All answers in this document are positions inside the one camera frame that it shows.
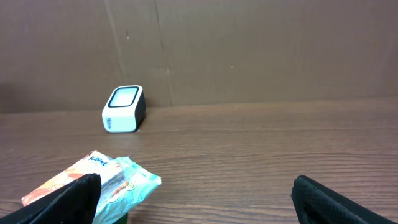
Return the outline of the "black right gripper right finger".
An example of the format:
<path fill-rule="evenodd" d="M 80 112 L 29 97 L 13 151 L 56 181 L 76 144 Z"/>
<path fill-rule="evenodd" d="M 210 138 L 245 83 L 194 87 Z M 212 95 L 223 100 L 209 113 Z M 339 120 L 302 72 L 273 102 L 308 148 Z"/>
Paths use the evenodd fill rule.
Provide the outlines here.
<path fill-rule="evenodd" d="M 291 198 L 300 224 L 396 224 L 304 175 Z"/>

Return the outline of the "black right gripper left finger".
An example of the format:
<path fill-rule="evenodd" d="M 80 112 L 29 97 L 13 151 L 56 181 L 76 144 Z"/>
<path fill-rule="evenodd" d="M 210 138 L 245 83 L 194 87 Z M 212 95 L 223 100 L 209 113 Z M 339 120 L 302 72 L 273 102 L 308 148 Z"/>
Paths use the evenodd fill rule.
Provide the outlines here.
<path fill-rule="evenodd" d="M 1 218 L 1 224 L 92 224 L 101 195 L 101 177 L 85 174 Z"/>

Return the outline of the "teal Kleenex tissue pack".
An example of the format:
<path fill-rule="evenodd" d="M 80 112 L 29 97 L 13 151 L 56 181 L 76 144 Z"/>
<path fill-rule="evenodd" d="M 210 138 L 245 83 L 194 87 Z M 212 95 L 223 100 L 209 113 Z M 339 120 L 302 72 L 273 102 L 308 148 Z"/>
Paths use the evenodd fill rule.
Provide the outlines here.
<path fill-rule="evenodd" d="M 162 183 L 161 177 L 129 157 L 113 159 L 93 151 L 22 197 L 22 204 L 27 206 L 85 174 L 101 177 L 101 196 L 93 219 L 93 223 L 98 224 L 116 223 Z"/>

